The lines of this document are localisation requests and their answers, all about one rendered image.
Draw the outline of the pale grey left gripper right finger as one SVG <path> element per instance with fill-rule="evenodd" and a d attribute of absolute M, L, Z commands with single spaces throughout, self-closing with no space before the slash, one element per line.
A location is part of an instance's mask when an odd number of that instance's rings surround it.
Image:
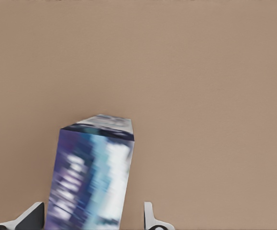
<path fill-rule="evenodd" d="M 144 230 L 174 230 L 170 223 L 157 220 L 151 202 L 144 202 Z"/>

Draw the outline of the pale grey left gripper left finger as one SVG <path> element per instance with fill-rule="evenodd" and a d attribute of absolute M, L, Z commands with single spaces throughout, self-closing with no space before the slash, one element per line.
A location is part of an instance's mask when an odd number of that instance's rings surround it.
<path fill-rule="evenodd" d="M 44 202 L 36 202 L 18 218 L 0 223 L 0 230 L 43 230 Z"/>

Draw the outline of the blue and white printed box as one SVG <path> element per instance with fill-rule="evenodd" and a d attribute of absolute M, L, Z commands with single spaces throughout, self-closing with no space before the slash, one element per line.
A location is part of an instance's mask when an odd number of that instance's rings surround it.
<path fill-rule="evenodd" d="M 119 230 L 134 148 L 128 118 L 61 128 L 44 230 Z"/>

